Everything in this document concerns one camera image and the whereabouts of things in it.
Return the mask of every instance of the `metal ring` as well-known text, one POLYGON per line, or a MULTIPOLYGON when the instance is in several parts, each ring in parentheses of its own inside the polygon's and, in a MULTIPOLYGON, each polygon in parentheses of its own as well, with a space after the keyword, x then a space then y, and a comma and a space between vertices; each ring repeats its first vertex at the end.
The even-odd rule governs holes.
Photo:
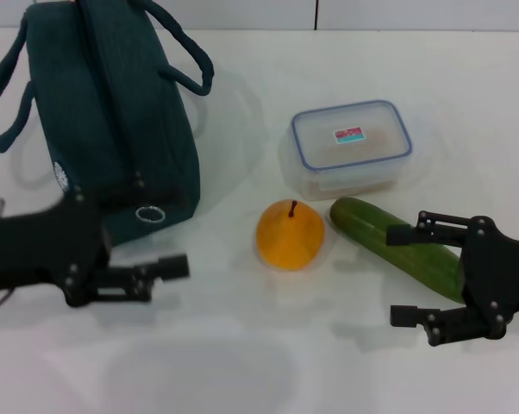
POLYGON ((166 213, 160 207, 156 207, 155 205, 148 205, 147 207, 139 207, 135 211, 135 215, 142 222, 149 223, 149 224, 162 223, 166 219, 166 213), (159 214, 159 218, 156 220, 151 220, 150 218, 147 218, 146 216, 143 215, 143 213, 147 213, 147 212, 154 212, 156 214, 159 214))

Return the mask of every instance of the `white wall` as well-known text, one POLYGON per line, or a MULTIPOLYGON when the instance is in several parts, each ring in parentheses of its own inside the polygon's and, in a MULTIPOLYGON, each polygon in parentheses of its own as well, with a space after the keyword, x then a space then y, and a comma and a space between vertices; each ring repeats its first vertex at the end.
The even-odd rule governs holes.
POLYGON ((156 0, 185 28, 312 29, 315 0, 156 0))
POLYGON ((320 0, 317 27, 519 30, 519 0, 320 0))
POLYGON ((32 0, 0 0, 0 28, 18 26, 31 3, 32 0))
MULTIPOLYGON (((38 0, 44 3, 52 0, 38 0)), ((0 27, 16 26, 32 0, 0 0, 0 27)), ((185 28, 312 29, 316 0, 157 0, 185 28)))

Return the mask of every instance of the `bag handle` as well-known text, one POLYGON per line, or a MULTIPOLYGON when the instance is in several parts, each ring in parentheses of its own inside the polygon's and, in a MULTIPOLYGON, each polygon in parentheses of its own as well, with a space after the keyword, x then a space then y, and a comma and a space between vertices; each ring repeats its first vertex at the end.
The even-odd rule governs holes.
POLYGON ((179 82, 189 91, 201 97, 208 95, 211 91, 211 84, 214 78, 214 64, 211 62, 208 54, 204 52, 204 50, 202 50, 194 40, 184 33, 181 25, 177 23, 172 15, 156 4, 153 0, 131 1, 132 3, 140 5, 146 12, 150 13, 150 15, 152 15, 166 30, 168 30, 172 34, 173 38, 192 56, 202 71, 202 85, 197 84, 194 80, 173 66, 168 66, 168 69, 160 71, 159 75, 162 78, 173 79, 176 82, 179 82))
MULTIPOLYGON (((20 23, 20 31, 15 39, 14 44, 10 48, 7 55, 0 63, 0 97, 12 78, 12 74, 15 71, 16 63, 18 62, 18 56, 26 43, 26 31, 28 23, 26 16, 22 18, 20 23)), ((12 126, 7 129, 6 132, 0 135, 0 154, 6 152, 16 137, 22 132, 29 118, 29 111, 32 108, 32 99, 34 99, 34 86, 31 82, 28 82, 24 94, 22 95, 22 101, 20 102, 20 109, 18 115, 12 126)))

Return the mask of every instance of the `container label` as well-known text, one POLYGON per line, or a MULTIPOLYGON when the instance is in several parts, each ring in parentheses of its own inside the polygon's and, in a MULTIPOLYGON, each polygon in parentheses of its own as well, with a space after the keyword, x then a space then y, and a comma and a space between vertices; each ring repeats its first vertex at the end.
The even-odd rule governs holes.
POLYGON ((363 133, 363 129, 360 127, 343 129, 341 131, 335 131, 336 143, 338 144, 346 144, 348 142, 355 142, 364 140, 365 133, 363 133))

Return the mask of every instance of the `pear stem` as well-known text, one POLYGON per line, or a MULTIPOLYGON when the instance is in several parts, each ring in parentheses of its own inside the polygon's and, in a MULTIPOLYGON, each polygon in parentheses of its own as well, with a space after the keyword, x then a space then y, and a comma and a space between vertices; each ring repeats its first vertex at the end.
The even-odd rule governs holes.
POLYGON ((292 200, 291 212, 288 213, 288 217, 294 217, 294 209, 296 208, 296 206, 297 206, 297 201, 292 200))

